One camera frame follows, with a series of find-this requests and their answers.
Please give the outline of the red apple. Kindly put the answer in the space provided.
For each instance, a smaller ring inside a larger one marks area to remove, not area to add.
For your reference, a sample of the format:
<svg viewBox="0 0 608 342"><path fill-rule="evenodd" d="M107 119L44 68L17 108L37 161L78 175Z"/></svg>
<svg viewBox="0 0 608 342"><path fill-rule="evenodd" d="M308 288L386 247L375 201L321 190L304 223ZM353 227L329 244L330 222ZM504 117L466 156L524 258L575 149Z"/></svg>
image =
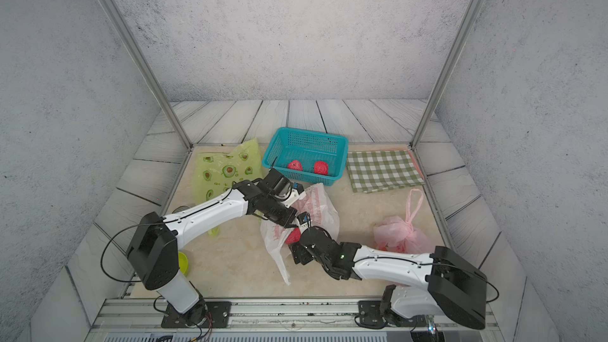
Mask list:
<svg viewBox="0 0 608 342"><path fill-rule="evenodd" d="M317 161L313 165L313 173L328 176L329 175L329 165L325 161Z"/></svg>
<svg viewBox="0 0 608 342"><path fill-rule="evenodd" d="M301 238L301 231L299 228L294 228L293 230L290 231L290 233L288 234L287 238L285 239L285 244L287 245L291 245L293 243L296 243L300 240Z"/></svg>
<svg viewBox="0 0 608 342"><path fill-rule="evenodd" d="M288 164L288 169L295 171L303 171L303 166L299 160L293 160Z"/></svg>

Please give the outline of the white plastic bag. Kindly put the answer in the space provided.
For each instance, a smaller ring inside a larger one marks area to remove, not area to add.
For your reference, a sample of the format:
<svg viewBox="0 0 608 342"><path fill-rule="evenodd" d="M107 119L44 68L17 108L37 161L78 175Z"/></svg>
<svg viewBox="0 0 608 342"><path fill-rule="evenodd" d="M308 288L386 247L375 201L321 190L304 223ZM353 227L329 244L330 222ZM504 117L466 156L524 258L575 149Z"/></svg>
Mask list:
<svg viewBox="0 0 608 342"><path fill-rule="evenodd" d="M298 242L301 233L311 226L319 226L333 238L337 238L340 231L339 215L329 199L326 187L323 184L311 185L303 194L304 198L291 205L297 211L295 228L284 228L271 221L262 221L260 227L264 246L288 286L291 281L283 258L283 247Z"/></svg>

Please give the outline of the yellow-green avocado plastic bag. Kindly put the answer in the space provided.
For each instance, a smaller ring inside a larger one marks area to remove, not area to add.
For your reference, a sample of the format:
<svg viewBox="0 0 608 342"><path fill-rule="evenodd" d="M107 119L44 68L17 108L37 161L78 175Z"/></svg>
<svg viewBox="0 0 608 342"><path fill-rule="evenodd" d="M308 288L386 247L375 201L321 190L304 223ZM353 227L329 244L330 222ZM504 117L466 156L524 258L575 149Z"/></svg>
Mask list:
<svg viewBox="0 0 608 342"><path fill-rule="evenodd" d="M234 182L254 181L263 176L257 139L244 142L231 152L200 153L194 163L191 188L196 205L223 195Z"/></svg>

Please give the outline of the pink strawberry plastic bag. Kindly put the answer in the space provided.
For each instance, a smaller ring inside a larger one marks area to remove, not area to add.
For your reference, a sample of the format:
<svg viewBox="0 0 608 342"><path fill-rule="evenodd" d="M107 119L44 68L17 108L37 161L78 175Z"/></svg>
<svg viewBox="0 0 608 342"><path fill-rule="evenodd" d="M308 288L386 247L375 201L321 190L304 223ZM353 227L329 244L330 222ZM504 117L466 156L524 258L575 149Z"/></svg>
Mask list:
<svg viewBox="0 0 608 342"><path fill-rule="evenodd" d="M387 217L374 227L376 249L414 255L432 253L435 243L413 225L423 203L423 191L419 188L411 189L406 200L405 217Z"/></svg>

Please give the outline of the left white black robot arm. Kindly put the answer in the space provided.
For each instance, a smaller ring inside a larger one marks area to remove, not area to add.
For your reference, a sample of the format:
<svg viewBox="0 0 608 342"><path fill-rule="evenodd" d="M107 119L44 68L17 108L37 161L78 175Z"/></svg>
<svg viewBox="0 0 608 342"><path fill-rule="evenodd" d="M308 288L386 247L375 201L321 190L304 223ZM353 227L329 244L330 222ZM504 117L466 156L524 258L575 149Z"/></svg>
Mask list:
<svg viewBox="0 0 608 342"><path fill-rule="evenodd" d="M204 298L180 271L180 250L202 234L246 215L259 215L288 228L297 215L292 204L305 195L303 185L271 169L264 178L234 182L226 193L183 212L145 215L135 227L126 257L147 290L158 292L179 315L199 317Z"/></svg>

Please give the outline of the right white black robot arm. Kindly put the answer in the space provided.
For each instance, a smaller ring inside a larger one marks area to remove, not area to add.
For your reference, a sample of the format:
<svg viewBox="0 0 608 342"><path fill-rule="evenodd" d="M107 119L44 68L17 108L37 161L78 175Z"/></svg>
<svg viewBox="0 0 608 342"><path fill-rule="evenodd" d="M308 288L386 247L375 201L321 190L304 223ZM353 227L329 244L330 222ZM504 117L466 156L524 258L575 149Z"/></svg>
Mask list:
<svg viewBox="0 0 608 342"><path fill-rule="evenodd" d="M325 229L312 226L289 248L296 264L316 261L334 280L389 282L381 301L381 315L389 323L446 316L468 329L486 326L487 276L445 246L431 253L392 253L338 243Z"/></svg>

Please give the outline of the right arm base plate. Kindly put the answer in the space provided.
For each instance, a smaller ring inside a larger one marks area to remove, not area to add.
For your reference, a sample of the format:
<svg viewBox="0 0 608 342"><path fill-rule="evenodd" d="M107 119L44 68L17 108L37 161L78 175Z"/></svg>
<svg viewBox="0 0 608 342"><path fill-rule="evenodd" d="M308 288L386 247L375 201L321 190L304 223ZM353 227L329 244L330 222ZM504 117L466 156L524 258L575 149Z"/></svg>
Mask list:
<svg viewBox="0 0 608 342"><path fill-rule="evenodd" d="M357 305L358 314L355 316L355 323L364 329L384 329L385 327L416 329L416 327L426 325L425 316L404 318L380 300L362 300Z"/></svg>

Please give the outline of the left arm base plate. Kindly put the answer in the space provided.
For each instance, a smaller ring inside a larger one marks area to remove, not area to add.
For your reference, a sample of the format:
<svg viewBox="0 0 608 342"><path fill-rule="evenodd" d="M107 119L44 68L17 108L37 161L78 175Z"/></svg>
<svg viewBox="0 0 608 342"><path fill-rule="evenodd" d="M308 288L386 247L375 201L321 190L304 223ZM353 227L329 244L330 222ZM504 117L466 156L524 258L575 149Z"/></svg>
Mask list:
<svg viewBox="0 0 608 342"><path fill-rule="evenodd" d="M229 301L206 301L203 306L195 305L187 313L179 313L169 304L161 320L163 329L226 329L231 314Z"/></svg>

